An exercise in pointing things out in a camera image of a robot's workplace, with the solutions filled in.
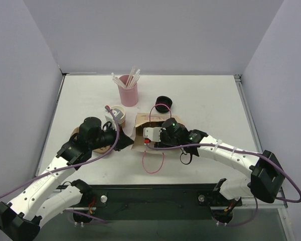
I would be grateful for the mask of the stack of black lids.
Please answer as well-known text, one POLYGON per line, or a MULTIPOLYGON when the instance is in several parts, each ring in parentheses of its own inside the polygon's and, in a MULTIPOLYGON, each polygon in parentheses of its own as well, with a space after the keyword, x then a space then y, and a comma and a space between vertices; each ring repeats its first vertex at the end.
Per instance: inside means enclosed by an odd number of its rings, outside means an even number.
POLYGON ((159 113, 168 113, 173 105, 173 101, 167 96, 159 96, 156 99, 155 109, 159 113))

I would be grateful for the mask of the pink cream paper gift bag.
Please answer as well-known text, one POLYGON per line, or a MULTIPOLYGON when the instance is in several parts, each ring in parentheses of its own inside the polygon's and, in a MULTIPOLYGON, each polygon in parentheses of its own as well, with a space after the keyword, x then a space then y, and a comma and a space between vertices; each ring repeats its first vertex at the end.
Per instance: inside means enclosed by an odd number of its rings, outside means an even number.
POLYGON ((178 154, 180 153, 180 149, 174 149, 174 150, 167 150, 167 151, 156 151, 153 149, 148 148, 146 145, 144 145, 144 138, 142 136, 143 134, 143 128, 147 127, 161 127, 163 122, 169 119, 170 117, 174 117, 176 121, 180 124, 183 124, 182 120, 176 116, 172 115, 171 110, 169 111, 170 115, 166 114, 152 114, 152 110, 155 108, 155 106, 152 107, 150 110, 150 113, 137 113, 135 118, 135 125, 133 128, 133 132, 131 135, 131 138, 134 139, 134 144, 131 146, 131 150, 133 152, 142 153, 142 166, 143 169, 148 174, 156 174, 158 173, 161 168, 163 167, 165 156, 174 157, 177 158, 178 154), (145 167, 145 157, 148 155, 149 157, 159 157, 161 155, 162 161, 160 167, 156 171, 149 171, 145 167))

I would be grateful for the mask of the stack of brown paper cups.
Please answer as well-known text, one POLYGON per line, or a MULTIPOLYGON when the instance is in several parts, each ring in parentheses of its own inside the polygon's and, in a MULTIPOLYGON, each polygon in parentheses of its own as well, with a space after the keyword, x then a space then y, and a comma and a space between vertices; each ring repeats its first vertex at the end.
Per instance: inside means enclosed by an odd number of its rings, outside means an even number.
POLYGON ((112 113, 115 115, 118 125, 125 128, 126 124, 126 111, 121 105, 114 105, 111 108, 112 113))

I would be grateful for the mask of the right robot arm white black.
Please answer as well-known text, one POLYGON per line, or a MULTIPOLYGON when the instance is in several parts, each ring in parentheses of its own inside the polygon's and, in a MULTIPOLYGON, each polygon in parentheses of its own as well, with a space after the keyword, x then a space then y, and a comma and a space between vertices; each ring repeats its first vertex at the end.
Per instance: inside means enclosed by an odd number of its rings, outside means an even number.
POLYGON ((144 136, 154 142, 155 149, 177 147, 192 156, 212 159, 242 173, 244 178, 224 180, 213 191, 212 198, 219 205, 246 196, 274 203, 285 179, 282 166, 271 151, 244 151, 206 132, 189 131, 173 117, 164 121, 161 127, 147 128, 144 136))

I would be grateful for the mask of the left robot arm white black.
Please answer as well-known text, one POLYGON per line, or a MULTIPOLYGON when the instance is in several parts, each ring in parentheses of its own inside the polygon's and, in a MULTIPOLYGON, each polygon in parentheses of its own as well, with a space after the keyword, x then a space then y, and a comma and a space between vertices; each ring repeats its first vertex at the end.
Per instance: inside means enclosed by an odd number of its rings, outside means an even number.
POLYGON ((115 122, 102 124, 96 117, 87 117, 40 176, 8 203, 0 202, 0 230, 11 240, 34 240, 45 223, 63 210, 76 204, 87 206, 94 200, 93 190, 80 179, 50 195, 94 150, 109 147, 120 151, 133 143, 115 122))

